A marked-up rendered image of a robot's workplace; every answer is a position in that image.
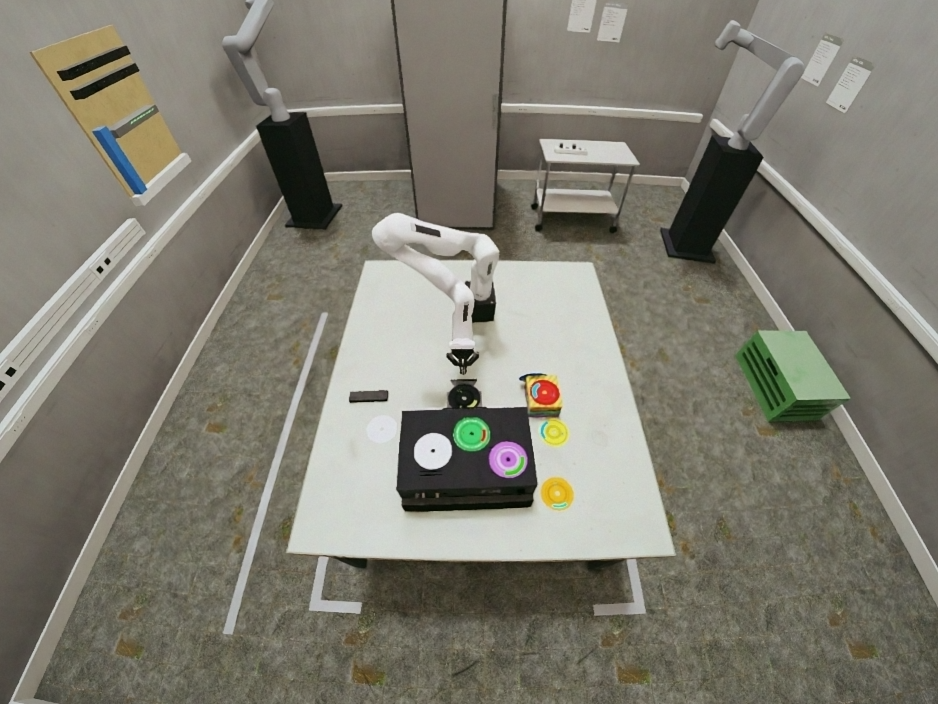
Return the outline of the white disc with centre hole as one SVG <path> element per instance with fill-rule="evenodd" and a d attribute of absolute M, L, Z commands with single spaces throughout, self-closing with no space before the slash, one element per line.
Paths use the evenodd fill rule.
<path fill-rule="evenodd" d="M 381 431 L 380 428 L 384 430 Z M 386 415 L 375 417 L 370 421 L 367 427 L 367 435 L 375 443 L 385 443 L 391 440 L 397 431 L 395 420 Z"/>
<path fill-rule="evenodd" d="M 431 453 L 431 449 L 435 449 Z M 417 462 L 429 469 L 436 469 L 445 465 L 451 456 L 450 442 L 440 434 L 428 434 L 416 444 L 414 454 Z"/>

